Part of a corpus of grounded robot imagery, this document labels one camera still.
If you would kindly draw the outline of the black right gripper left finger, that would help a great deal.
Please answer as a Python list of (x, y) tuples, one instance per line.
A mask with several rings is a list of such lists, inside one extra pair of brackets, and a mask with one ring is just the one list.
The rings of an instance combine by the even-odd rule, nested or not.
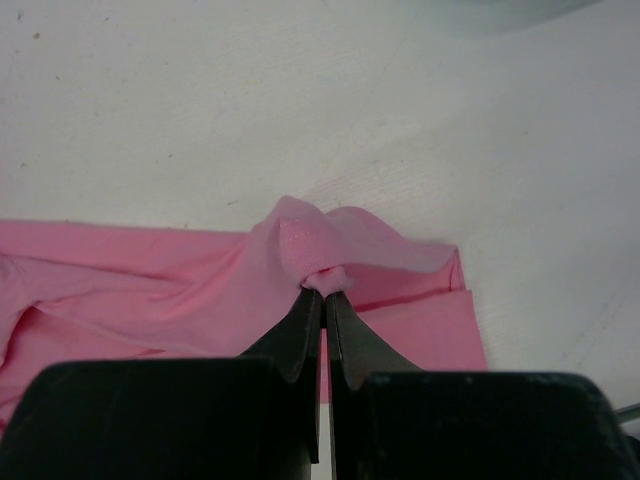
[(29, 385), (5, 479), (307, 479), (319, 460), (321, 295), (233, 358), (67, 362)]

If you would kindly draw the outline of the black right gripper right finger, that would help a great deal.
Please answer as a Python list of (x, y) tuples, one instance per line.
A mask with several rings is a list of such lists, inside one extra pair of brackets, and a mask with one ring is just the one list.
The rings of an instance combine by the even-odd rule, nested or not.
[(343, 294), (326, 302), (337, 479), (635, 479), (637, 446), (587, 378), (427, 371)]

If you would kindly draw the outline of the pink t-shirt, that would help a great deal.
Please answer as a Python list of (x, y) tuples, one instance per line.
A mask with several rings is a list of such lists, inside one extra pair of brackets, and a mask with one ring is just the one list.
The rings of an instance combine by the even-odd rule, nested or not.
[(246, 233), (5, 220), (1, 419), (59, 362), (238, 355), (306, 287), (421, 368), (487, 366), (458, 249), (361, 208), (285, 197)]

